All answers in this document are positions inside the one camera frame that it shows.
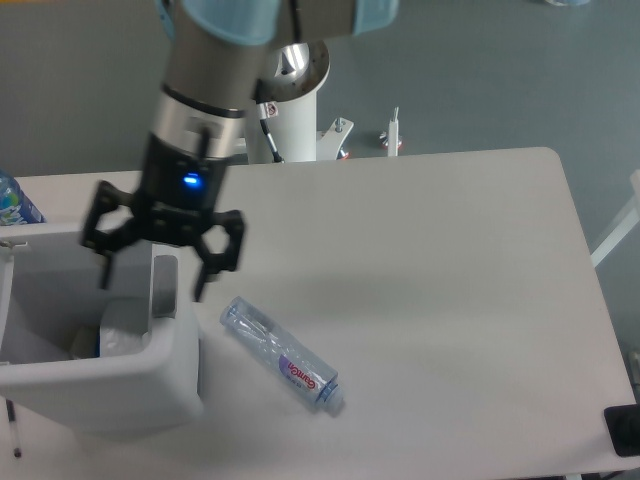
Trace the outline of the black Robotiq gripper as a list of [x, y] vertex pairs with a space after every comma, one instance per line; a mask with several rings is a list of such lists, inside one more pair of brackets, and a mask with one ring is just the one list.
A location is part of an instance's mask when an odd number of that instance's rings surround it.
[[106, 180], [97, 183], [79, 243], [97, 255], [101, 289], [109, 288], [116, 255], [141, 239], [193, 246], [201, 262], [192, 294], [196, 302], [222, 272], [237, 270], [245, 219], [239, 210], [216, 210], [229, 161], [208, 158], [211, 143], [211, 133], [200, 131], [189, 152], [151, 135], [134, 194]]

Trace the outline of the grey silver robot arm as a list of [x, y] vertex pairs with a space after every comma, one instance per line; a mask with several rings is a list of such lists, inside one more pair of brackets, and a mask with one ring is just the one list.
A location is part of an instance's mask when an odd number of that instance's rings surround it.
[[201, 261], [193, 294], [234, 271], [245, 233], [238, 210], [216, 208], [234, 145], [256, 103], [269, 54], [291, 44], [389, 26], [395, 1], [162, 1], [172, 46], [139, 184], [97, 185], [80, 242], [102, 258], [110, 283], [117, 253], [141, 241], [190, 247]]

